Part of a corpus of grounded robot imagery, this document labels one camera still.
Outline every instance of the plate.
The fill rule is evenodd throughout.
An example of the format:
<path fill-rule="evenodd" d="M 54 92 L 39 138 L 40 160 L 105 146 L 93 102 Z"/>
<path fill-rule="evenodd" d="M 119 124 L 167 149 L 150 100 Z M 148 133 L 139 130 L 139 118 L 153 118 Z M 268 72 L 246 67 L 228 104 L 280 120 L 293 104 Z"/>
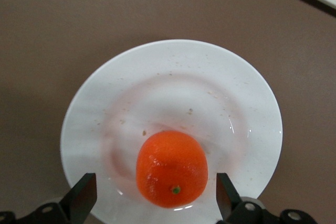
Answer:
<path fill-rule="evenodd" d="M 164 130 L 200 142 L 208 183 L 194 202 L 166 209 L 137 190 L 143 142 Z M 97 69 L 72 100 L 61 133 L 61 159 L 73 186 L 97 174 L 92 214 L 105 223 L 216 223 L 216 173 L 226 172 L 241 196 L 257 198 L 277 166 L 282 122 L 259 72 L 222 47 L 163 40 L 135 47 Z"/>

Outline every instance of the bolt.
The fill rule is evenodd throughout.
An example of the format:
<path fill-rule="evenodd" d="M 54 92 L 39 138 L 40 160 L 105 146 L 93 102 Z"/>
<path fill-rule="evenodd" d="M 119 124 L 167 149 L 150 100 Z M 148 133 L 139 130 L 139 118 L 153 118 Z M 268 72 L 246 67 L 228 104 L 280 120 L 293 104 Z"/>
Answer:
<path fill-rule="evenodd" d="M 253 205 L 252 203 L 246 203 L 245 208 L 249 211 L 254 211 L 256 209 L 255 205 Z"/>
<path fill-rule="evenodd" d="M 297 212 L 289 212 L 288 217 L 292 220 L 301 220 L 301 216 Z"/>

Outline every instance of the mandarin orange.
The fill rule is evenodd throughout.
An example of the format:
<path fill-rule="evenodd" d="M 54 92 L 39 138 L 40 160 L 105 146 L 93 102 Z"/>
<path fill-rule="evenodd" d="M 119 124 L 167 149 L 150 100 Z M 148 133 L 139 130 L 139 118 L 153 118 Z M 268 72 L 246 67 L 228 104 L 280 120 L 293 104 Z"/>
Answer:
<path fill-rule="evenodd" d="M 208 180 L 205 153 L 191 136 L 164 131 L 142 145 L 136 163 L 136 184 L 151 203 L 165 208 L 189 204 Z"/>

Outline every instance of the green stem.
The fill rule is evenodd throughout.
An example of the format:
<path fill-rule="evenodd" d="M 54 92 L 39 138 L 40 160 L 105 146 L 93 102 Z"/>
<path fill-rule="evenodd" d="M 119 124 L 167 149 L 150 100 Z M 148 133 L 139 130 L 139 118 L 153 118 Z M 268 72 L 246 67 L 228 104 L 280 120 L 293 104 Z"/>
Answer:
<path fill-rule="evenodd" d="M 181 191 L 181 188 L 179 186 L 174 186 L 172 189 L 173 194 L 178 194 Z"/>

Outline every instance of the brown table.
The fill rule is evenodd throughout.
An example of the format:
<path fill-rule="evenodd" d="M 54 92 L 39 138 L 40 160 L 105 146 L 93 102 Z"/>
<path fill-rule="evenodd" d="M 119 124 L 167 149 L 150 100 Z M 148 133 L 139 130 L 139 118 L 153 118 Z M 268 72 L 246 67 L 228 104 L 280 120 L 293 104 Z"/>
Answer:
<path fill-rule="evenodd" d="M 246 59 L 278 100 L 283 148 L 260 200 L 334 222 L 334 16 L 301 0 L 0 0 L 0 14 L 0 210 L 21 217 L 68 191 L 61 125 L 93 71 L 134 46 L 187 38 Z"/>

